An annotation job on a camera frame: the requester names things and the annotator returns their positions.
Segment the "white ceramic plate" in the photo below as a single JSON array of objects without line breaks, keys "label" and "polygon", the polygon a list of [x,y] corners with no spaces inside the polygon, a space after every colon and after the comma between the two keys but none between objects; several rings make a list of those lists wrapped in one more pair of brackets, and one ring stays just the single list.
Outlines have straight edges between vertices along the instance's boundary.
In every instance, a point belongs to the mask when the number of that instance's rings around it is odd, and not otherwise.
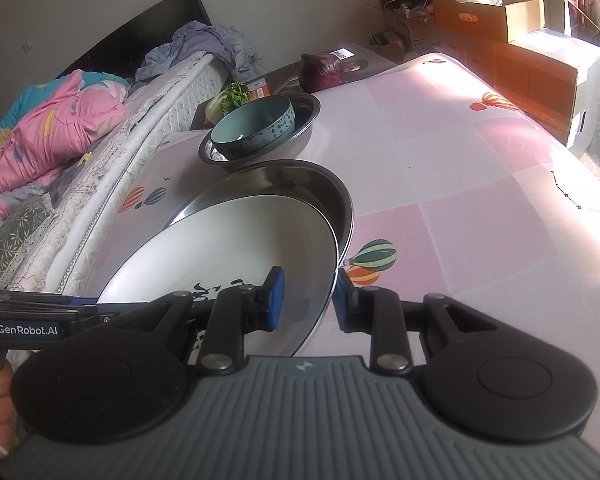
[{"label": "white ceramic plate", "polygon": [[213,299],[224,288],[260,286],[285,272],[279,324],[245,339],[256,356],[292,356],[309,338],[335,287],[334,230],[314,206],[286,196],[228,200],[175,222],[122,264],[98,296],[102,304],[148,302],[187,290]]}]

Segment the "blue grey clothes pile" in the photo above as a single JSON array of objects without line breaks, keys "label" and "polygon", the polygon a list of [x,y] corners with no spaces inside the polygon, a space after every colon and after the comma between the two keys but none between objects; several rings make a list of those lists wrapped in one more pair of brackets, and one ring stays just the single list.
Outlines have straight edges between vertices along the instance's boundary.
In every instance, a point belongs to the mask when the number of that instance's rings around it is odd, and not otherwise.
[{"label": "blue grey clothes pile", "polygon": [[177,29],[169,42],[145,54],[134,81],[154,79],[199,52],[202,56],[211,54],[218,58],[235,80],[247,81],[254,77],[245,38],[238,28],[190,21]]}]

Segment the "orange cardboard box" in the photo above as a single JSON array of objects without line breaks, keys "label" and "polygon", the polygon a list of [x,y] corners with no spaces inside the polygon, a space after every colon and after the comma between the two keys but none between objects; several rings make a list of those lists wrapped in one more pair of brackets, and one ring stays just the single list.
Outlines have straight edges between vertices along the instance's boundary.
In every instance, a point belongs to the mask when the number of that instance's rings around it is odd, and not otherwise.
[{"label": "orange cardboard box", "polygon": [[444,30],[499,42],[511,42],[545,26],[543,0],[504,0],[493,4],[434,0],[437,25]]}]

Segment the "black headboard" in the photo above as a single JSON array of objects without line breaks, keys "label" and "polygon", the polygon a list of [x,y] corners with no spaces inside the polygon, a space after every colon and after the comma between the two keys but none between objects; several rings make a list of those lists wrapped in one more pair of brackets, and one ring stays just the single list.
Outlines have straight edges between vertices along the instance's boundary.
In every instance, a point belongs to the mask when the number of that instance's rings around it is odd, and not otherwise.
[{"label": "black headboard", "polygon": [[191,21],[212,24],[202,0],[162,0],[100,40],[59,77],[83,70],[133,78],[151,49],[170,41],[177,29]]}]

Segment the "large white orange box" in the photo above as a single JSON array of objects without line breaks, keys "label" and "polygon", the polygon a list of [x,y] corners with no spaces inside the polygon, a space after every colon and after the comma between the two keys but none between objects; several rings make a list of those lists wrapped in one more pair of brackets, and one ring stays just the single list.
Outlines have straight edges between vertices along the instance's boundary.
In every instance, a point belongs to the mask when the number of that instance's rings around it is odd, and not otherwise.
[{"label": "large white orange box", "polygon": [[600,47],[540,29],[508,44],[442,29],[440,49],[545,128],[578,157],[600,110]]}]

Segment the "white mattress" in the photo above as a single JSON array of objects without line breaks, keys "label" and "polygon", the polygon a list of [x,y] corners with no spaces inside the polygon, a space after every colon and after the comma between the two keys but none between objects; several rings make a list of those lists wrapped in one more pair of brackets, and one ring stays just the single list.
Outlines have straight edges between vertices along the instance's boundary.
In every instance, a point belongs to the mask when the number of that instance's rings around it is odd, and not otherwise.
[{"label": "white mattress", "polygon": [[0,289],[82,292],[114,217],[140,170],[171,133],[192,125],[198,106],[220,93],[228,70],[211,54],[176,64],[125,102],[125,120],[84,162],[0,224]]}]

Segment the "pink quilt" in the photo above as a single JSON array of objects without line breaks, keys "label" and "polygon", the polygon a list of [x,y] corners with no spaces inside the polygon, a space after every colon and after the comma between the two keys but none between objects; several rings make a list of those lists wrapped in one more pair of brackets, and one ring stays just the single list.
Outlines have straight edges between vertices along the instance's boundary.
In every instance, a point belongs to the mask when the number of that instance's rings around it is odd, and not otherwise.
[{"label": "pink quilt", "polygon": [[75,70],[27,88],[0,122],[0,223],[125,118],[128,83]]}]

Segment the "pink patterned tablecloth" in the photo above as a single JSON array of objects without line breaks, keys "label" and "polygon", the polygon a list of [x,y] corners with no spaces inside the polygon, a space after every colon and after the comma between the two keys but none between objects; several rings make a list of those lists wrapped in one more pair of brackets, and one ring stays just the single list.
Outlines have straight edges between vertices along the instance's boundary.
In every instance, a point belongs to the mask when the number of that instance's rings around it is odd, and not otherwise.
[{"label": "pink patterned tablecloth", "polygon": [[353,200],[346,266],[406,299],[447,292],[600,379],[600,184],[464,66],[432,54],[318,95],[274,152]]}]

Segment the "steel plate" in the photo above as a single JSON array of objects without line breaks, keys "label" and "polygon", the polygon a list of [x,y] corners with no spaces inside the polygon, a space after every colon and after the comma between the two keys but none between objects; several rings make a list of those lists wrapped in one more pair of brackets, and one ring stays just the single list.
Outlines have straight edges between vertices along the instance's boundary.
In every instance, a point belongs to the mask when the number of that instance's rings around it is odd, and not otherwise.
[{"label": "steel plate", "polygon": [[344,266],[353,234],[353,200],[336,174],[315,162],[268,160],[239,169],[195,195],[166,226],[228,200],[260,195],[293,198],[316,208],[334,231],[338,264]]}]

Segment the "green leafy cabbage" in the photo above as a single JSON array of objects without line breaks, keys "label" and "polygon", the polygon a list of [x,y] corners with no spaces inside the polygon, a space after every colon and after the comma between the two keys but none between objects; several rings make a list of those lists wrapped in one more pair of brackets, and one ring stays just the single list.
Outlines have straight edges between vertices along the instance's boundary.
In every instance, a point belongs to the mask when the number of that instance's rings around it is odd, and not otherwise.
[{"label": "green leafy cabbage", "polygon": [[223,117],[250,101],[250,92],[243,82],[232,82],[209,101],[204,112],[207,122],[217,124]]}]

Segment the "open brown cardboard box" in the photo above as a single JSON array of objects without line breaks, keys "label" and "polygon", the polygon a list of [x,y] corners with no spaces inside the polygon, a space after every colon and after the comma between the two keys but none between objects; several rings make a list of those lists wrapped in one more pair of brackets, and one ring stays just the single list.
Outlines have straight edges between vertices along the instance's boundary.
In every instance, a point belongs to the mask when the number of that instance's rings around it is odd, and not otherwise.
[{"label": "open brown cardboard box", "polygon": [[364,4],[361,12],[374,28],[368,46],[393,63],[434,52],[440,44],[432,0],[379,0],[379,6]]}]

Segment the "small steel bowl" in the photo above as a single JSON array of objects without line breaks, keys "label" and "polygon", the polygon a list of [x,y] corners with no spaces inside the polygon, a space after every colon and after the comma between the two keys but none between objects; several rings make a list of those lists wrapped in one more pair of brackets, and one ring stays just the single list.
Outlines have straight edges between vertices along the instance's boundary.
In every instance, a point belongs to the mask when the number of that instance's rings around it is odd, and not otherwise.
[{"label": "small steel bowl", "polygon": [[245,166],[307,138],[320,113],[320,101],[309,93],[256,99],[221,118],[200,142],[198,156],[226,170]]}]

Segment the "teal ceramic bowl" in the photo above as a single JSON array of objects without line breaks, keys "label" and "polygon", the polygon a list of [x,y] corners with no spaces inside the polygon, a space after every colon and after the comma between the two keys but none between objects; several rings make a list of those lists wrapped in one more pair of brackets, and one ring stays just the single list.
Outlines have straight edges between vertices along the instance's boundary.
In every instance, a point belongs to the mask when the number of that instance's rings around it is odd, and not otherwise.
[{"label": "teal ceramic bowl", "polygon": [[236,108],[211,130],[213,147],[229,160],[265,148],[294,128],[296,113],[286,96],[266,96]]}]

